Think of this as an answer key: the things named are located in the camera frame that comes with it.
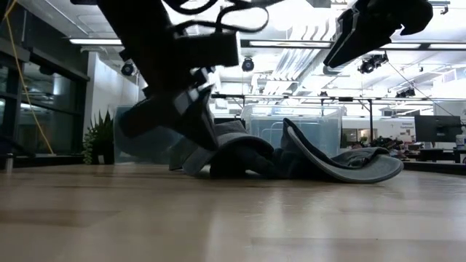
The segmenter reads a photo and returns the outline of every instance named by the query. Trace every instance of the robotic arm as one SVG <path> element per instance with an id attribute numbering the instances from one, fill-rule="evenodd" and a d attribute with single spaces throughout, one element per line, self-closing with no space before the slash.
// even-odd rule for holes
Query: robotic arm
<path id="1" fill-rule="evenodd" d="M 163 1 L 176 12 L 196 15 L 218 0 L 197 9 L 182 8 L 188 0 Z M 268 23 L 267 19 L 260 28 L 241 28 L 222 24 L 222 18 L 254 7 L 268 15 L 265 7 L 283 0 L 227 1 L 233 5 L 223 8 L 215 22 L 190 20 L 173 25 L 162 0 L 71 0 L 98 5 L 125 47 L 122 59 L 133 61 L 148 84 L 143 90 L 146 99 L 118 119 L 127 137 L 165 126 L 206 149 L 217 148 L 208 109 L 208 74 L 215 66 L 239 65 L 238 31 L 259 32 Z M 388 44 L 402 25 L 404 34 L 419 32 L 432 15 L 426 0 L 358 0 L 338 19 L 341 32 L 324 63 L 336 67 Z M 213 27 L 215 33 L 188 36 L 186 29 L 192 25 Z"/>

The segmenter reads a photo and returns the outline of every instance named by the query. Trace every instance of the desk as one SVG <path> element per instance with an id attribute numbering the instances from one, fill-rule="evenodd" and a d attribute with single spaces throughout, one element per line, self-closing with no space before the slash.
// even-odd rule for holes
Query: desk
<path id="1" fill-rule="evenodd" d="M 421 162 L 454 161 L 459 164 L 461 154 L 466 154 L 466 149 L 421 149 L 417 159 Z"/>
<path id="2" fill-rule="evenodd" d="M 455 164 L 452 162 L 413 162 L 403 161 L 405 170 L 418 172 L 436 172 L 450 175 L 466 175 L 466 164 Z"/>

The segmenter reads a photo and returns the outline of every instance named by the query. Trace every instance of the computer monitor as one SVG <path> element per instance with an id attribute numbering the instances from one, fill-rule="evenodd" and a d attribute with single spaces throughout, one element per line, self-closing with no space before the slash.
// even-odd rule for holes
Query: computer monitor
<path id="1" fill-rule="evenodd" d="M 416 141 L 455 143 L 462 134 L 459 116 L 415 116 Z"/>

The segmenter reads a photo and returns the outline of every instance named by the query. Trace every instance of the security camera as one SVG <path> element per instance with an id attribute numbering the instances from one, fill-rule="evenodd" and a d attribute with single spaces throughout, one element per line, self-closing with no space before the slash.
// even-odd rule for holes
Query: security camera
<path id="1" fill-rule="evenodd" d="M 449 6 L 446 5 L 446 6 L 443 7 L 443 10 L 440 11 L 440 14 L 441 15 L 446 15 L 446 13 L 449 12 L 449 11 L 450 11 Z"/>
<path id="2" fill-rule="evenodd" d="M 395 98 L 412 98 L 416 96 L 414 88 L 410 87 L 407 90 L 397 92 Z"/>
<path id="3" fill-rule="evenodd" d="M 243 72 L 251 72 L 254 70 L 254 62 L 253 58 L 247 57 L 245 60 L 242 62 L 241 69 Z"/>
<path id="4" fill-rule="evenodd" d="M 44 66 L 39 67 L 39 72 L 40 72 L 41 74 L 46 75 L 46 76 L 51 76 L 51 75 L 53 75 L 53 73 L 54 73 L 53 70 L 51 70 L 51 69 L 49 69 L 49 68 L 47 68 L 47 67 L 44 67 Z"/>
<path id="5" fill-rule="evenodd" d="M 126 62 L 122 66 L 122 74 L 123 76 L 134 76 L 138 72 L 138 69 L 133 63 Z"/>
<path id="6" fill-rule="evenodd" d="M 387 53 L 384 53 L 383 55 L 371 55 L 370 57 L 363 59 L 361 66 L 358 67 L 358 71 L 361 74 L 370 74 L 388 61 Z"/>

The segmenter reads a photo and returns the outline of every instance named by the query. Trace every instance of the white wall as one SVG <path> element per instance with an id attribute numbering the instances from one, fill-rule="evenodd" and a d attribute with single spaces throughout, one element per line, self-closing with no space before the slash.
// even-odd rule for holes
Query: white wall
<path id="1" fill-rule="evenodd" d="M 371 123 L 368 117 L 365 118 L 353 118 L 343 117 L 343 128 L 344 129 L 369 129 Z M 407 133 L 407 130 L 411 135 L 415 135 L 414 129 L 414 117 L 406 118 L 384 118 L 374 117 L 374 129 L 377 130 L 377 135 L 384 138 L 399 138 L 401 133 Z"/>
<path id="2" fill-rule="evenodd" d="M 466 79 L 454 80 L 446 83 L 434 82 L 433 98 L 464 98 L 466 99 Z"/>
<path id="3" fill-rule="evenodd" d="M 371 113 L 364 108 L 362 105 L 344 105 L 347 108 L 347 116 L 370 116 Z M 382 116 L 380 109 L 386 108 L 387 106 L 373 105 L 372 106 L 372 115 L 373 116 Z"/>
<path id="4" fill-rule="evenodd" d="M 144 96 L 143 89 L 147 87 L 146 80 L 138 74 L 137 75 L 137 82 L 138 82 L 138 102 L 144 100 L 146 96 Z"/>
<path id="5" fill-rule="evenodd" d="M 85 132 L 99 112 L 103 117 L 107 111 L 113 116 L 117 106 L 132 106 L 138 102 L 139 87 L 102 62 L 97 52 L 89 53 L 87 75 L 91 80 L 86 91 Z"/>

